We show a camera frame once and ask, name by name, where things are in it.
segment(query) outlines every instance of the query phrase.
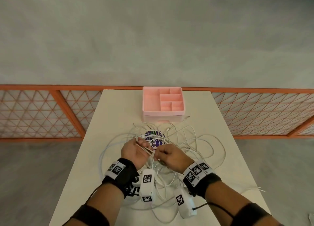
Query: orange metal frame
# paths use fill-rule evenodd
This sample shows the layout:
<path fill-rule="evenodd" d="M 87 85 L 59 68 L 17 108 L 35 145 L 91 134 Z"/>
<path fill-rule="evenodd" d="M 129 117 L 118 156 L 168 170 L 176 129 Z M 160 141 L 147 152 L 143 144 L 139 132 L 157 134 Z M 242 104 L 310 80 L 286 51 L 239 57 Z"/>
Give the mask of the orange metal frame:
<path fill-rule="evenodd" d="M 85 136 L 85 130 L 70 109 L 60 90 L 103 90 L 103 89 L 125 89 L 142 90 L 142 86 L 89 86 L 89 85 L 0 85 L 0 90 L 48 90 L 57 104 L 65 113 L 81 138 L 17 138 L 0 139 L 0 142 L 22 142 L 22 141 L 81 141 Z M 185 91 L 211 91 L 218 93 L 289 93 L 289 94 L 314 94 L 314 89 L 259 89 L 259 88 L 206 88 L 206 87 L 182 87 Z M 287 135 L 278 136 L 234 136 L 235 139 L 288 139 L 288 138 L 312 138 L 314 135 L 297 135 L 310 125 L 314 124 L 314 116 Z"/>

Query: person's right arm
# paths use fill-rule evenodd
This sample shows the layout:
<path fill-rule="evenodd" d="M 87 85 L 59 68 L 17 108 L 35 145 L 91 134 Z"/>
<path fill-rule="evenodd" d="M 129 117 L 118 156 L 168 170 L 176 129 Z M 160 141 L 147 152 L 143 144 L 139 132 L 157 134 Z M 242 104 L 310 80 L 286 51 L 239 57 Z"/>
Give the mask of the person's right arm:
<path fill-rule="evenodd" d="M 178 173 L 183 172 L 194 160 L 187 156 L 174 144 L 160 145 L 155 151 L 155 160 L 162 160 L 167 167 Z M 235 216 L 245 205 L 251 203 L 247 198 L 234 191 L 221 181 L 217 181 L 208 186 L 205 193 L 207 202 L 217 204 Z M 211 210 L 222 226 L 229 226 L 232 218 L 222 209 L 210 205 Z M 254 226 L 279 226 L 281 225 L 271 215 L 261 218 Z"/>

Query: pink organizer tray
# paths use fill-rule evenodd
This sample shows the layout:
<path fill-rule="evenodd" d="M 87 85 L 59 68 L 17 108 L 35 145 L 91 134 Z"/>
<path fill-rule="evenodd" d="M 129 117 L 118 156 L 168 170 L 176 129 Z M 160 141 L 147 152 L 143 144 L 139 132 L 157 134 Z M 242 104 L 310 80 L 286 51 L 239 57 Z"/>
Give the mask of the pink organizer tray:
<path fill-rule="evenodd" d="M 143 87 L 143 116 L 181 116 L 184 113 L 181 87 Z"/>

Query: person's left arm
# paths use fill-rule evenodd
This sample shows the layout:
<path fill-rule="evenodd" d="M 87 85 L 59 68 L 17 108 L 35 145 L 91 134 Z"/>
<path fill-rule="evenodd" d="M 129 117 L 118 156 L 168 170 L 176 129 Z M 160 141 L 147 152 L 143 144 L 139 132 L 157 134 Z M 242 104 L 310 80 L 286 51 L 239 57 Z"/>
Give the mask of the person's left arm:
<path fill-rule="evenodd" d="M 139 137 L 139 145 L 152 150 L 148 142 Z M 130 160 L 137 170 L 141 169 L 147 162 L 149 155 L 136 145 L 136 139 L 128 141 L 121 150 L 121 157 Z M 113 184 L 106 183 L 101 185 L 93 196 L 86 203 L 100 211 L 108 220 L 110 225 L 114 225 L 124 200 L 123 192 Z M 77 219 L 70 219 L 65 226 L 86 226 Z"/>

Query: hand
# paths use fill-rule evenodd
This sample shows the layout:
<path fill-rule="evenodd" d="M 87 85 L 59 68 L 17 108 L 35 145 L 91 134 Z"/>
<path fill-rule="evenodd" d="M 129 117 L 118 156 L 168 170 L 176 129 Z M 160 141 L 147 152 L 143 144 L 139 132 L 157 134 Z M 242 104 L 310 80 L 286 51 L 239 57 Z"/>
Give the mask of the hand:
<path fill-rule="evenodd" d="M 158 146 L 154 160 L 164 161 L 168 168 L 181 174 L 194 162 L 174 144 Z"/>
<path fill-rule="evenodd" d="M 138 138 L 139 145 L 142 147 L 146 147 L 150 150 L 153 150 L 150 144 L 142 138 Z M 126 142 L 121 149 L 121 157 L 128 159 L 133 162 L 136 169 L 141 169 L 149 158 L 149 154 L 147 154 L 142 148 L 136 145 L 136 139 L 133 138 Z"/>

